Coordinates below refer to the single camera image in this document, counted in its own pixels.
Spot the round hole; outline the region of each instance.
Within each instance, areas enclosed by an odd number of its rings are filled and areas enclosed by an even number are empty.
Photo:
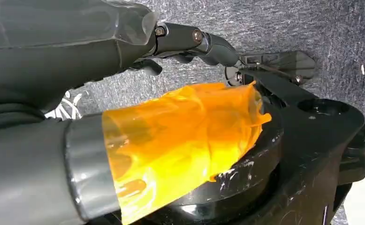
[[[298,108],[311,114],[336,116],[347,112],[350,106],[329,99],[311,99],[300,102]]]

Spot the gray robotic arm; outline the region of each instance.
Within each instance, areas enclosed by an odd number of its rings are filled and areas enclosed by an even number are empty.
[[[157,75],[152,58],[238,62],[218,36],[155,22],[119,1],[0,2],[0,225],[79,225],[119,209],[101,114],[44,118],[65,91],[126,69]]]

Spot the gray fabric surface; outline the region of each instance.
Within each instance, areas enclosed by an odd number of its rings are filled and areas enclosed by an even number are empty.
[[[365,0],[136,0],[161,20],[198,26],[220,35],[241,53],[301,50],[318,65],[305,88],[322,98],[348,102],[365,115]],[[183,65],[159,60],[157,77],[126,72],[77,91],[84,114],[135,105],[186,84],[223,80],[223,68],[199,60]],[[335,224],[346,224],[344,211]]]

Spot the metal bolt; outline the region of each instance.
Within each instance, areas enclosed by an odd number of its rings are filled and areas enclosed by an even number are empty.
[[[163,36],[165,34],[166,34],[166,31],[165,31],[165,29],[163,27],[157,27],[155,29],[155,35],[156,36]]]
[[[203,34],[200,30],[194,30],[192,33],[192,37],[194,38],[195,42],[201,43],[203,39]]]
[[[295,76],[293,82],[297,85],[303,84],[303,77],[301,75]]]
[[[239,82],[239,81],[241,81],[241,80],[242,80],[242,74],[241,74],[241,73],[239,73],[239,72],[237,72],[237,73],[235,74],[235,81]]]

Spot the orange plastic bag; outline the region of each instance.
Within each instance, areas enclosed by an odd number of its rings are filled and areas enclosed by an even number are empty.
[[[253,83],[195,84],[141,105],[103,114],[105,144],[122,210],[130,224],[231,168],[251,149],[261,125]]]

